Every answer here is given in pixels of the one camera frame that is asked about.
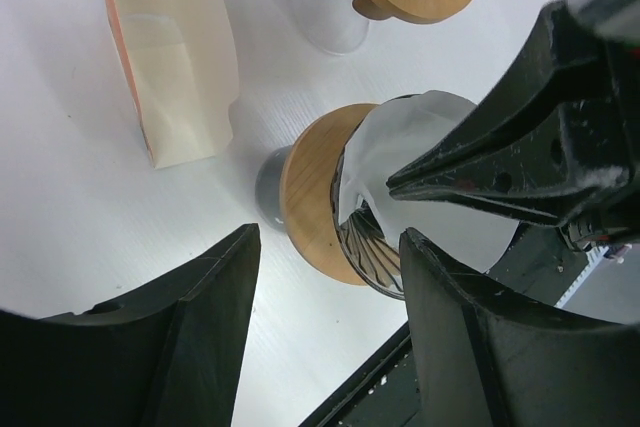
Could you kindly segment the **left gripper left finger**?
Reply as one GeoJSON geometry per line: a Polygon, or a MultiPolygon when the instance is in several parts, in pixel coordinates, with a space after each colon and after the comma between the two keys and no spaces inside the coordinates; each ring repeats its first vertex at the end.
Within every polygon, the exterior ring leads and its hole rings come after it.
{"type": "Polygon", "coordinates": [[[246,224],[75,315],[1,315],[5,426],[227,426],[261,254],[246,224]]]}

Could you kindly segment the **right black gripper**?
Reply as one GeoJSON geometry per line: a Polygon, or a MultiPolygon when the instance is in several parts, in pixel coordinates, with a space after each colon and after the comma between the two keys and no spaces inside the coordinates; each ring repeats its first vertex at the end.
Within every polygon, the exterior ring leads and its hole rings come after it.
{"type": "Polygon", "coordinates": [[[539,196],[566,242],[639,238],[639,0],[545,5],[479,105],[387,181],[486,190],[539,127],[539,196]]]}

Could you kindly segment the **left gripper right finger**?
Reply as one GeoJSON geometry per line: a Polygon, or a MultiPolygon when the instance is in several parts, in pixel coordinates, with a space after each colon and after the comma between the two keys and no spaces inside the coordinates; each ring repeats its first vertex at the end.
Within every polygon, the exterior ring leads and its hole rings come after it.
{"type": "Polygon", "coordinates": [[[415,229],[400,237],[408,320],[442,290],[464,315],[485,404],[423,407],[427,426],[635,426],[639,328],[533,300],[457,261],[415,229]]]}

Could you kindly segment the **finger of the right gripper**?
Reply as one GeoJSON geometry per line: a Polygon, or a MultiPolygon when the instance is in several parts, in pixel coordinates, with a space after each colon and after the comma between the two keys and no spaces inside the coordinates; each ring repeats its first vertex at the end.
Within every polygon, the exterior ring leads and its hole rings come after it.
{"type": "Polygon", "coordinates": [[[459,187],[409,186],[391,188],[390,195],[395,200],[448,202],[540,226],[564,225],[575,217],[575,202],[571,194],[545,189],[503,193],[459,187]]]}

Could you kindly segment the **ribbed grey glass dripper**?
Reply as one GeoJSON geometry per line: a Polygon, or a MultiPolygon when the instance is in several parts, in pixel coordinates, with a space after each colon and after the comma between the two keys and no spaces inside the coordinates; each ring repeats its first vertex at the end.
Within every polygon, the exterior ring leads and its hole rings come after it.
{"type": "Polygon", "coordinates": [[[357,200],[355,211],[344,222],[339,220],[343,164],[341,153],[330,187],[332,220],[341,250],[366,285],[386,297],[404,301],[399,253],[387,244],[369,204],[364,199],[357,200]]]}

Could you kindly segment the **grey glass carafe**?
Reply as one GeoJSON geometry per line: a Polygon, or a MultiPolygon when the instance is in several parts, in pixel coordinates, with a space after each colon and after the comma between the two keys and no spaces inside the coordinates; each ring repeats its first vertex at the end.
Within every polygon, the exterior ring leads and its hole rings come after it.
{"type": "Polygon", "coordinates": [[[274,230],[285,233],[280,205],[280,182],[292,145],[273,151],[262,164],[255,181],[254,196],[263,219],[274,230]]]}

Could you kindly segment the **orange coffee filter box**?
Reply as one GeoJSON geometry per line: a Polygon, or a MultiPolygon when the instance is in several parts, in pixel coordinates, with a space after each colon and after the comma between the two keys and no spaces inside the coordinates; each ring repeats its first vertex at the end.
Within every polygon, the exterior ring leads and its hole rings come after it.
{"type": "Polygon", "coordinates": [[[233,138],[239,96],[224,0],[105,0],[109,24],[156,169],[209,158],[233,138]]]}

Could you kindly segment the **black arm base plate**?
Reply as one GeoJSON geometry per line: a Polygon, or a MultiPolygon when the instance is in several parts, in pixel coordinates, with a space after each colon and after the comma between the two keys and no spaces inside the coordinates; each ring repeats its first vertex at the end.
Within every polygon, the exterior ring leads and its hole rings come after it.
{"type": "MultiPolygon", "coordinates": [[[[537,301],[563,306],[599,259],[597,250],[571,252],[556,234],[521,227],[489,275],[537,301]]],[[[423,316],[411,317],[304,425],[421,426],[428,400],[443,401],[453,414],[483,406],[483,398],[457,391],[481,385],[463,312],[442,290],[435,294],[423,316]]]]}

